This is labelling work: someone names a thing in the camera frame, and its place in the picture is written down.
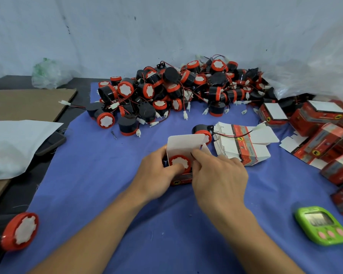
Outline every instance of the clear plastic bag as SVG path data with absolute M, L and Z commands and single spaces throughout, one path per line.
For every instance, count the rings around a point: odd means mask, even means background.
M 64 85 L 73 78 L 70 69 L 59 61 L 43 58 L 43 61 L 33 67 L 32 85 L 37 88 L 53 89 Z
M 343 18 L 316 41 L 307 62 L 290 60 L 261 69 L 278 99 L 312 93 L 343 101 Z

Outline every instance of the pink button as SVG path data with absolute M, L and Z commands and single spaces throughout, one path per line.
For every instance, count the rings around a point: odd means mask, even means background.
M 343 230 L 342 230 L 342 229 L 337 228 L 336 230 L 337 230 L 337 232 L 338 232 L 339 235 L 343 236 Z
M 328 235 L 330 235 L 332 238 L 335 238 L 335 234 L 332 231 L 328 231 Z
M 323 232 L 317 233 L 322 239 L 326 239 L 327 236 Z

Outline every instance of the green digital timer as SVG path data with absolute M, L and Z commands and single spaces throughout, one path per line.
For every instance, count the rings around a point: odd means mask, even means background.
M 302 207 L 295 218 L 305 234 L 313 242 L 329 246 L 343 243 L 343 226 L 322 207 Z

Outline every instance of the person's left hand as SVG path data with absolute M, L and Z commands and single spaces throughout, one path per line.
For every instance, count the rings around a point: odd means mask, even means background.
M 162 159 L 166 154 L 166 145 L 144 157 L 128 190 L 150 202 L 159 198 L 169 188 L 170 182 L 177 174 L 182 174 L 181 163 L 163 166 Z

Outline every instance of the hand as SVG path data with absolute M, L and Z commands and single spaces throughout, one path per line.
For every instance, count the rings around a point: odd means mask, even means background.
M 166 145 L 144 157 L 141 161 L 128 190 L 141 196 L 143 202 L 159 198 L 169 188 L 170 182 L 177 174 L 182 174 L 184 166 L 181 163 L 164 167 L 162 159 L 166 154 Z
M 198 205 L 216 226 L 227 218 L 236 219 L 248 209 L 244 193 L 248 173 L 238 158 L 212 156 L 200 150 L 192 151 L 192 186 Z

